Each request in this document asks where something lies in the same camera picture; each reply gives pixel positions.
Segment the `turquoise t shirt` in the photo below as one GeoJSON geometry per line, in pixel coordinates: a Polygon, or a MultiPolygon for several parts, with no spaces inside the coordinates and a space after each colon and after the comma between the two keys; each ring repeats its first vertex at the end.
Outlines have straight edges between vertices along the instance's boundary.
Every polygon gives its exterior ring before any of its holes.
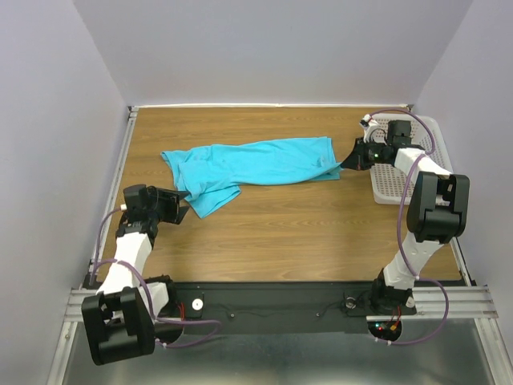
{"type": "Polygon", "coordinates": [[[189,192],[186,200],[200,218],[235,199],[242,185],[338,180],[341,171],[326,136],[212,144],[162,151],[161,157],[172,171],[174,186],[189,192]]]}

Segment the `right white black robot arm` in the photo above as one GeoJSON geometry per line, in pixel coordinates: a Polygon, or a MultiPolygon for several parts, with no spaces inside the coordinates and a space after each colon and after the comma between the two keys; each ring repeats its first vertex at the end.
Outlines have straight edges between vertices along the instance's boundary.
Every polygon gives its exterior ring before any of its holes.
{"type": "Polygon", "coordinates": [[[460,236],[467,223],[470,180],[438,164],[426,149],[413,144],[411,122],[391,120],[382,140],[375,140],[379,124],[366,115],[360,122],[363,136],[342,162],[346,169],[364,171],[389,164],[406,175],[399,202],[398,252],[378,277],[369,293],[369,304],[378,313],[414,307],[413,288],[430,258],[460,236]]]}

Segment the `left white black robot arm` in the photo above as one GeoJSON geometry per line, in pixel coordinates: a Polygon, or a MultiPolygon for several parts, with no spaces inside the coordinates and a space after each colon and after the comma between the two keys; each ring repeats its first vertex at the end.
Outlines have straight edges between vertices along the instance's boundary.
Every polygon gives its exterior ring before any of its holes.
{"type": "Polygon", "coordinates": [[[144,280],[143,268],[161,223],[178,225],[188,209],[185,191],[145,184],[123,190],[124,203],[115,232],[115,255],[94,295],[83,299],[81,312],[94,364],[101,366],[151,354],[155,349],[156,315],[177,310],[178,296],[170,277],[144,280]]]}

